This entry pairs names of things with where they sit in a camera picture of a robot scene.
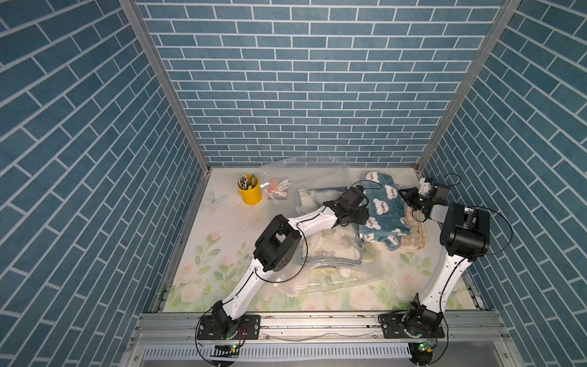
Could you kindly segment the blue cloud pattern blanket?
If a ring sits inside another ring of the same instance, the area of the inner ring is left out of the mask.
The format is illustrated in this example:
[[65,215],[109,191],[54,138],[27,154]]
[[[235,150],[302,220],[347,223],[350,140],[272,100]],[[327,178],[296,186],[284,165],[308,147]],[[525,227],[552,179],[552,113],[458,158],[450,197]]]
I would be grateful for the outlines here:
[[405,202],[393,178],[382,172],[365,175],[365,195],[368,198],[369,217],[365,225],[358,225],[359,237],[370,243],[384,244],[390,251],[399,249],[401,238],[411,235],[405,218]]

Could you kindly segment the clear plastic vacuum bag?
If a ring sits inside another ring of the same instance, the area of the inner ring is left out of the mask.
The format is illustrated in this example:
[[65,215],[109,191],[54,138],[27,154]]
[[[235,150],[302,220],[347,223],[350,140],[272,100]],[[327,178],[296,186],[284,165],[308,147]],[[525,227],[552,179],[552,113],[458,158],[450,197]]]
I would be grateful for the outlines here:
[[294,157],[263,165],[258,187],[275,217],[255,243],[255,280],[292,293],[351,287],[388,275],[360,233],[383,187],[357,178],[343,158]]

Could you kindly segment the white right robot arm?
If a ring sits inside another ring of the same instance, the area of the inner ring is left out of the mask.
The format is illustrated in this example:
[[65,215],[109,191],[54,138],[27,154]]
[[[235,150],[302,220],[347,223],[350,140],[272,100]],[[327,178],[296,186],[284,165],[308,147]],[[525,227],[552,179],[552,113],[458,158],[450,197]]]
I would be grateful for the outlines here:
[[478,207],[448,203],[437,196],[437,188],[422,193],[418,188],[400,189],[400,196],[427,220],[442,224],[440,245],[444,257],[421,294],[414,296],[403,318],[412,337],[438,336],[446,302],[463,272],[490,247],[490,214]]

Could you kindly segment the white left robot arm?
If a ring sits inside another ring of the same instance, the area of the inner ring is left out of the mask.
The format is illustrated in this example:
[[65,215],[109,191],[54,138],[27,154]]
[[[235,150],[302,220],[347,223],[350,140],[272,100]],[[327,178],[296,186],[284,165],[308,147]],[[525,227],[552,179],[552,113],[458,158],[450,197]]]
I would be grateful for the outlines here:
[[241,281],[226,299],[215,302],[205,326],[211,327],[216,338],[229,339],[243,324],[242,318],[261,286],[274,283],[271,276],[290,264],[301,242],[337,226],[364,225],[367,219],[367,197],[361,185],[349,187],[336,200],[328,200],[301,217],[277,215],[255,242],[252,262]]

